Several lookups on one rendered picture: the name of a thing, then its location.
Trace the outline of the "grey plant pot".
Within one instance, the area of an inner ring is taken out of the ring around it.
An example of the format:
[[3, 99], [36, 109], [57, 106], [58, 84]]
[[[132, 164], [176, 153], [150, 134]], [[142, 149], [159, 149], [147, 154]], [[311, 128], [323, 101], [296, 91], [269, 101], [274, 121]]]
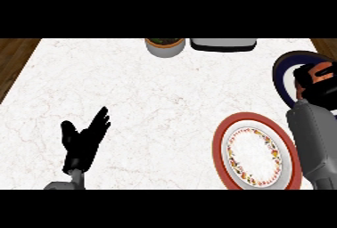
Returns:
[[150, 38], [147, 38], [145, 44], [148, 51], [154, 56], [160, 58], [172, 58], [182, 53], [187, 46], [187, 40], [179, 38], [175, 43], [163, 45], [157, 44]]

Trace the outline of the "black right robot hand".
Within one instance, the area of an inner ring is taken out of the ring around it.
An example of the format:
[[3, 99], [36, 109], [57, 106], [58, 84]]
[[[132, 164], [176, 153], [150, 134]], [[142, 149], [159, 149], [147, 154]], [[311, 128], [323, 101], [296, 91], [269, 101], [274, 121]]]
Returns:
[[296, 99], [308, 102], [327, 110], [337, 110], [337, 61], [331, 61], [327, 72], [333, 77], [314, 83], [309, 70], [317, 64], [309, 63], [294, 70]]

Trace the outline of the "red rimmed floral plate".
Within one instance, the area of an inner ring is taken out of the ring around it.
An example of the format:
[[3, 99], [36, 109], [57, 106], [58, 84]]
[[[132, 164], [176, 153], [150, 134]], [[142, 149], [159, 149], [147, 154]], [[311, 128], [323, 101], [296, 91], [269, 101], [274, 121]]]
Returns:
[[229, 190], [297, 190], [302, 167], [296, 145], [277, 123], [253, 112], [231, 115], [212, 143], [213, 163]]

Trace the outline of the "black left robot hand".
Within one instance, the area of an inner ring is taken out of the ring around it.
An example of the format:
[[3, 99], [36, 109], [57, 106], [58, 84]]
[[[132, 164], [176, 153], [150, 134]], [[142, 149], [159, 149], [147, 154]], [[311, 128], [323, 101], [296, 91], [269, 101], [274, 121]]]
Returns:
[[108, 109], [102, 107], [91, 125], [79, 132], [74, 124], [65, 120], [61, 124], [62, 144], [67, 148], [67, 158], [62, 171], [65, 174], [77, 169], [86, 173], [99, 149], [102, 138], [111, 126]]

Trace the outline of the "grey and black appliance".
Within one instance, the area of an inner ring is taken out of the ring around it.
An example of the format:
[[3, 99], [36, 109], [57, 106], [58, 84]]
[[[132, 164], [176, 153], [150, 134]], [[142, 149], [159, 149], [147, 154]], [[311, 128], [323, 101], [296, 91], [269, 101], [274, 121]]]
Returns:
[[207, 52], [247, 52], [258, 45], [256, 38], [193, 38], [191, 47]]

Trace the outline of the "dark blue rimmed plate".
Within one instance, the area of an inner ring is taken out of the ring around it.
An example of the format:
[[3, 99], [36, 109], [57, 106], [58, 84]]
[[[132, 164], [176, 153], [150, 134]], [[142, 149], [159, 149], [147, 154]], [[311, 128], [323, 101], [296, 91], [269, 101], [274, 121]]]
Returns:
[[[334, 61], [334, 59], [311, 51], [292, 51], [286, 53], [274, 63], [274, 86], [290, 108], [294, 107], [297, 101], [294, 70], [309, 63], [318, 64], [326, 61]], [[330, 110], [330, 112], [337, 118], [337, 110]]]

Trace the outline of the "orange sweet potato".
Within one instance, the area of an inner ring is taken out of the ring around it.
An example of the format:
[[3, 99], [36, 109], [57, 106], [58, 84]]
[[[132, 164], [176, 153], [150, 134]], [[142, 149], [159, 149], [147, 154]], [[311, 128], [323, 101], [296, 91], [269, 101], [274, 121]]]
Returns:
[[309, 75], [312, 77], [314, 83], [328, 79], [333, 77], [333, 73], [327, 72], [327, 68], [331, 66], [331, 62], [326, 61], [315, 65], [315, 67], [309, 70]]

